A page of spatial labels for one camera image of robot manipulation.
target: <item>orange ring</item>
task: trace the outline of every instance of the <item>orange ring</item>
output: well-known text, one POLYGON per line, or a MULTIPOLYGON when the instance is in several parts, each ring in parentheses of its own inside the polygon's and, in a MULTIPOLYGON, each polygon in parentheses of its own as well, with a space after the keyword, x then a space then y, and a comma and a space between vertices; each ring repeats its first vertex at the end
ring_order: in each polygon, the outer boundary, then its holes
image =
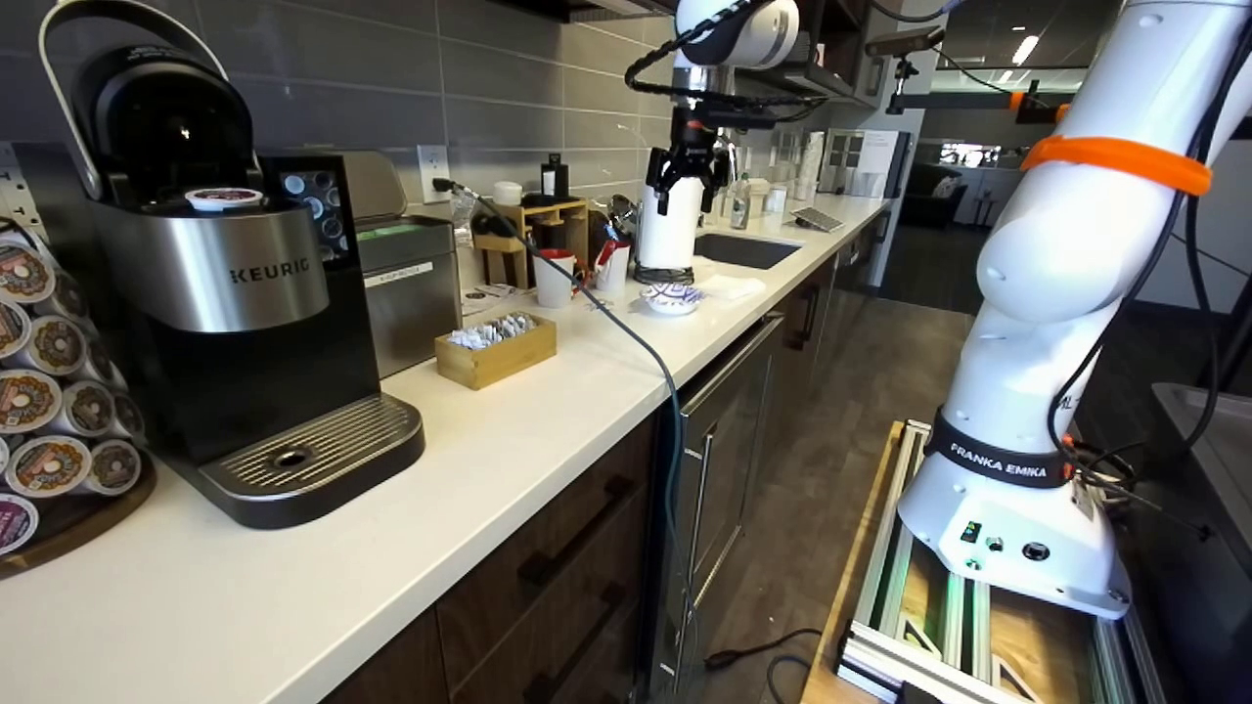
POLYGON ((1099 164, 1178 188, 1185 196, 1205 196, 1213 188, 1213 168, 1201 160, 1115 137, 1045 137, 1029 149, 1021 168, 1037 168, 1045 160, 1099 164))

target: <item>cardboard box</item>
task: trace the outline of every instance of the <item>cardboard box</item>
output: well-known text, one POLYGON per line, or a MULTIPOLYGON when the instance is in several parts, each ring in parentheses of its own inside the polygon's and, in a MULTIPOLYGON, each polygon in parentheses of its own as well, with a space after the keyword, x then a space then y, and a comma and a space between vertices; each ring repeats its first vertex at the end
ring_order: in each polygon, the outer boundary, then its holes
POLYGON ((536 329, 505 336, 489 348, 462 348, 450 336, 434 336, 438 375, 458 379, 473 391, 516 375, 548 356, 556 356, 556 325, 544 317, 536 317, 536 329))

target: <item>brand logo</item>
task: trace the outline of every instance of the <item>brand logo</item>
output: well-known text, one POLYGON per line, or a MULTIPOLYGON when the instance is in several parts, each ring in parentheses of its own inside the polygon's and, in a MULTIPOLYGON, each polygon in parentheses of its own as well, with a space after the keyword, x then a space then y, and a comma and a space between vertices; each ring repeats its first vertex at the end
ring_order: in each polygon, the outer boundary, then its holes
POLYGON ((290 258, 290 262, 231 270, 231 282, 235 282, 235 286, 258 286, 258 282, 297 278, 297 274, 305 274, 305 270, 309 270, 309 258, 290 258))

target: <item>white countertop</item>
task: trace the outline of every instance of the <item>white countertop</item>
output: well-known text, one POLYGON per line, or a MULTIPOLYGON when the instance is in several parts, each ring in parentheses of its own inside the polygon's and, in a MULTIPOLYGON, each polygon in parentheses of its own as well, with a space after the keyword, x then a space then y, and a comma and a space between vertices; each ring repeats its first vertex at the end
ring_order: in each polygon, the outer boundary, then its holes
MULTIPOLYGON (((614 309, 685 383, 880 199, 818 207, 841 219, 833 235, 747 227, 802 246, 775 270, 696 258, 700 313, 614 309)), ((113 532, 0 583, 0 700, 250 704, 336 688, 661 407, 657 364, 587 301, 552 321, 559 356, 485 391, 430 364, 391 375, 383 391, 423 411, 426 454, 325 520, 250 532, 160 469, 157 493, 113 532)))

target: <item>coffee maker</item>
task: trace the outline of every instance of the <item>coffee maker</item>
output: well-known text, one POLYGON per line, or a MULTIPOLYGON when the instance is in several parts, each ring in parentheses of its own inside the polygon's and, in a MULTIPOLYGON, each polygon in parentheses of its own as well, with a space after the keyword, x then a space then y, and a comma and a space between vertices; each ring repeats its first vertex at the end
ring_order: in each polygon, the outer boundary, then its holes
POLYGON ((67 113, 90 227, 51 246, 82 278, 160 462, 250 528, 360 497, 423 454, 415 407, 380 391, 340 156, 258 156, 223 63, 133 0, 67 0, 39 59, 67 113), (74 94, 51 35, 121 20, 74 94))

